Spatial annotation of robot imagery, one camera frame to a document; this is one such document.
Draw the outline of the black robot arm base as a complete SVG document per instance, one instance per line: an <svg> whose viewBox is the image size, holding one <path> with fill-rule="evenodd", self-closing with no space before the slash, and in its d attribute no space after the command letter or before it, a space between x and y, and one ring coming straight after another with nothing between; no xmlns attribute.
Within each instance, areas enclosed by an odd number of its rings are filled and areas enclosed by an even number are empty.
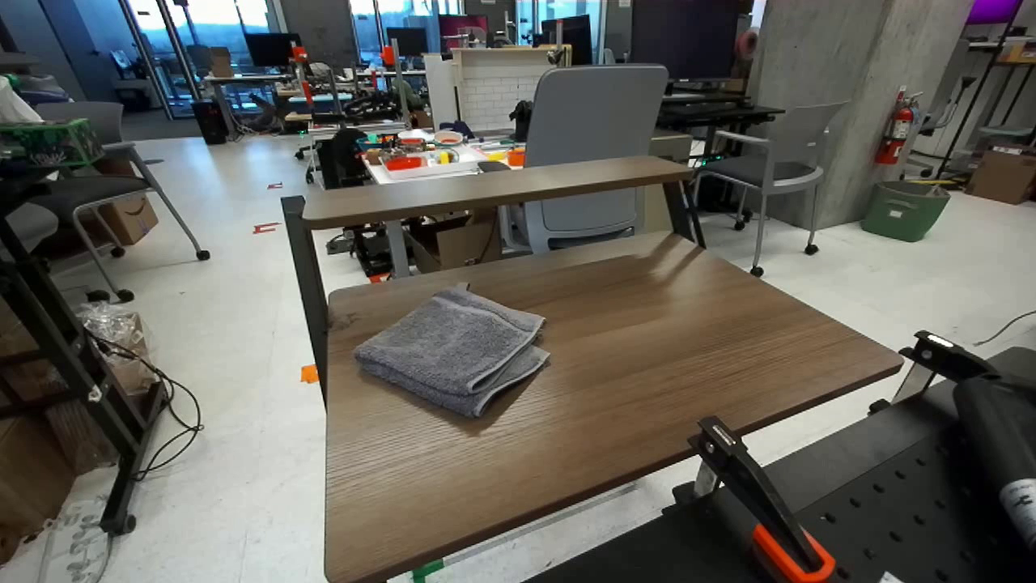
<svg viewBox="0 0 1036 583"><path fill-rule="evenodd" d="M1036 451L1027 437L1033 398L1016 383L992 375L954 387L959 421L968 431L981 468L992 475L996 505L1023 542L1036 552Z"/></svg>

